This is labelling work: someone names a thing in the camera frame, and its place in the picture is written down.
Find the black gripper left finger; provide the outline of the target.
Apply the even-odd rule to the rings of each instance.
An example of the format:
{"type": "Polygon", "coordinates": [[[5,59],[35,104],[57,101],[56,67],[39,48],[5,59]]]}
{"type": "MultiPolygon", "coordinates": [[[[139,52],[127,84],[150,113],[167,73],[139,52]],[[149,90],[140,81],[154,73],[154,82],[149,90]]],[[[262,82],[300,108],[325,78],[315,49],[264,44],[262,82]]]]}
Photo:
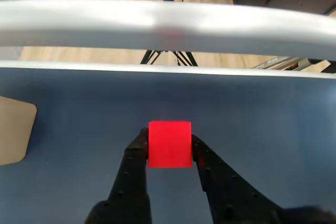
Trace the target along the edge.
{"type": "Polygon", "coordinates": [[[97,203],[85,223],[152,223],[146,186],[149,129],[143,128],[126,147],[106,200],[97,203]]]}

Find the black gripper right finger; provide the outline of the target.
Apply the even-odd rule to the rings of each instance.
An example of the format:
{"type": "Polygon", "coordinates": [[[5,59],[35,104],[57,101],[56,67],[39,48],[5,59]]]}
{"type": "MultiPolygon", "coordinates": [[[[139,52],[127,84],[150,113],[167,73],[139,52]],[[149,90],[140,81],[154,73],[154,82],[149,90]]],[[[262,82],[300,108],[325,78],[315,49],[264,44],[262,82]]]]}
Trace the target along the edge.
{"type": "Polygon", "coordinates": [[[244,180],[197,136],[192,158],[214,223],[335,223],[318,207],[282,208],[244,180]]]}

